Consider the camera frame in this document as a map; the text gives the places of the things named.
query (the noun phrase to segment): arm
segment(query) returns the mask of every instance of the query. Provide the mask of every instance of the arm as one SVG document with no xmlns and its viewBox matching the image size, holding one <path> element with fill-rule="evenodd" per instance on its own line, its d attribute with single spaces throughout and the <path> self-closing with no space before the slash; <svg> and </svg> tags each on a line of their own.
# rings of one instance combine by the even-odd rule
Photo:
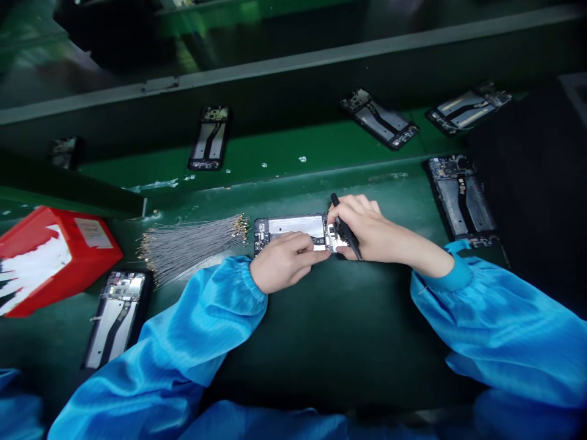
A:
<svg viewBox="0 0 587 440">
<path fill-rule="evenodd" d="M 230 257 L 200 270 L 176 305 L 144 325 L 135 346 L 75 392 L 49 438 L 182 434 L 226 353 L 246 341 L 264 316 L 264 293 L 296 283 L 330 254 L 298 255 L 308 241 L 307 234 L 284 235 L 261 252 L 250 270 L 248 257 Z"/>
<path fill-rule="evenodd" d="M 414 269 L 412 298 L 454 351 L 446 361 L 455 372 L 536 402 L 586 405 L 587 323 L 574 313 L 505 269 L 460 258 L 459 243 L 451 254 L 393 224 L 365 196 L 342 197 L 329 222 L 338 216 L 366 260 Z"/>
<path fill-rule="evenodd" d="M 447 246 L 453 270 L 412 274 L 412 299 L 453 352 L 446 363 L 501 391 L 562 408 L 587 404 L 587 323 L 509 271 Z"/>
</svg>

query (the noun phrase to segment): black tool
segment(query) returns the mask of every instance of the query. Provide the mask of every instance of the black tool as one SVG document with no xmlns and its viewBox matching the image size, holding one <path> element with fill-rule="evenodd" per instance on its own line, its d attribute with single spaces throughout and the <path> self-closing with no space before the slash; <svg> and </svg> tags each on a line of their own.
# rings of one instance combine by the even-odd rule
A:
<svg viewBox="0 0 587 440">
<path fill-rule="evenodd" d="M 330 199 L 332 200 L 332 204 L 337 207 L 341 204 L 340 200 L 338 200 L 338 196 L 335 193 L 330 194 Z M 349 243 L 349 246 L 355 252 L 356 259 L 359 261 L 363 261 L 363 257 L 361 256 L 361 251 L 359 250 L 359 240 L 356 235 L 351 231 L 349 225 L 347 225 L 344 220 L 340 217 L 336 218 L 336 224 L 342 231 L 344 238 Z"/>
</svg>

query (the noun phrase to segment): elastic cuff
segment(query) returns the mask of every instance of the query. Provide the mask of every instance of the elastic cuff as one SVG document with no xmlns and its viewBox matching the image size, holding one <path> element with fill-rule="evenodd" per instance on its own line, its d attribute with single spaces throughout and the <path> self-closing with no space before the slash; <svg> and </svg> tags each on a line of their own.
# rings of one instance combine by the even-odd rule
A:
<svg viewBox="0 0 587 440">
<path fill-rule="evenodd" d="M 253 281 L 253 277 L 251 276 L 251 271 L 249 270 L 249 263 L 241 264 L 240 267 L 238 268 L 238 270 L 240 271 L 240 274 L 243 279 L 243 282 L 245 283 L 245 286 L 247 287 L 249 292 L 251 292 L 251 294 L 254 296 L 254 298 L 259 302 L 265 301 L 267 299 L 267 295 L 265 295 L 265 293 L 261 292 L 259 287 L 257 287 L 255 282 Z"/>
<path fill-rule="evenodd" d="M 469 265 L 456 254 L 450 252 L 454 257 L 454 267 L 450 273 L 441 278 L 432 278 L 420 274 L 422 281 L 432 290 L 446 290 L 453 292 L 465 288 L 473 279 L 473 272 Z"/>
</svg>

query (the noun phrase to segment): bundle of thin cables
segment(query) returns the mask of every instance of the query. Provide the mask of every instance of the bundle of thin cables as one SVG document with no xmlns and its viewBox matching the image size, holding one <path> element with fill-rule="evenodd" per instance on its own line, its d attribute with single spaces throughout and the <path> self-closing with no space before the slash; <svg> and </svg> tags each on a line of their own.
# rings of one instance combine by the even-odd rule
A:
<svg viewBox="0 0 587 440">
<path fill-rule="evenodd" d="M 191 222 L 151 228 L 143 233 L 139 258 L 162 287 L 204 260 L 246 242 L 249 217 Z"/>
</svg>

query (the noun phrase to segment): disassembled phone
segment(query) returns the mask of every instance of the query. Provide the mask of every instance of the disassembled phone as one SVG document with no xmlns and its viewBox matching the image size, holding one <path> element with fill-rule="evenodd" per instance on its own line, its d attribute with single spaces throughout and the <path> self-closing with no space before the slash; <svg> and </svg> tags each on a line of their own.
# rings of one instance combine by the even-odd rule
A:
<svg viewBox="0 0 587 440">
<path fill-rule="evenodd" d="M 100 296 L 98 312 L 82 365 L 99 369 L 134 345 L 146 320 L 153 277 L 145 272 L 111 272 Z"/>
<path fill-rule="evenodd" d="M 315 251 L 336 252 L 338 246 L 349 242 L 337 224 L 329 225 L 328 214 L 308 214 L 289 217 L 259 218 L 255 220 L 255 256 L 269 242 L 287 232 L 304 232 L 312 237 Z"/>
<path fill-rule="evenodd" d="M 429 159 L 425 167 L 453 240 L 467 240 L 472 248 L 499 244 L 474 164 L 465 155 L 453 155 Z"/>
<path fill-rule="evenodd" d="M 198 143 L 191 151 L 188 168 L 193 171 L 217 171 L 222 167 L 228 139 L 231 109 L 204 107 L 200 116 Z"/>
<path fill-rule="evenodd" d="M 379 142 L 392 150 L 399 150 L 420 130 L 399 113 L 387 110 L 376 103 L 363 89 L 357 89 L 341 101 L 342 109 Z"/>
<path fill-rule="evenodd" d="M 511 93 L 498 90 L 492 81 L 483 81 L 458 98 L 428 110 L 426 117 L 451 138 L 461 130 L 473 128 L 512 99 Z"/>
<path fill-rule="evenodd" d="M 75 170 L 79 162 L 84 141 L 80 137 L 64 137 L 51 141 L 48 159 L 55 166 Z"/>
</svg>

